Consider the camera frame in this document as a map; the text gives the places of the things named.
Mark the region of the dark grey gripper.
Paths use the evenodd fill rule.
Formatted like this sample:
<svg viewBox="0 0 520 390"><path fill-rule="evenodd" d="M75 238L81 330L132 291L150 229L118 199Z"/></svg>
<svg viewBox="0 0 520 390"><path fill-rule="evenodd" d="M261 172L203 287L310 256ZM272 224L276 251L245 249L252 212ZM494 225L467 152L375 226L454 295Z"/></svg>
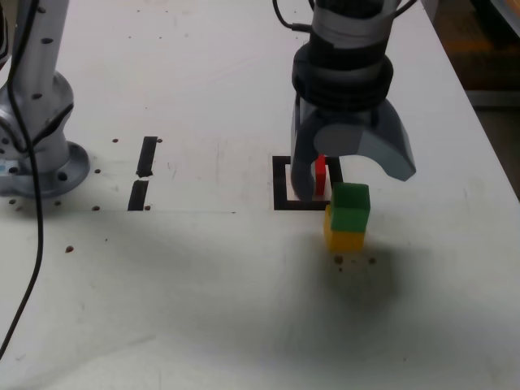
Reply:
<svg viewBox="0 0 520 390"><path fill-rule="evenodd" d="M408 134L388 99L369 110L344 111L320 108L297 95L291 132L290 178L301 201L314 196L312 166L319 154L366 157L400 181L416 173Z"/></svg>

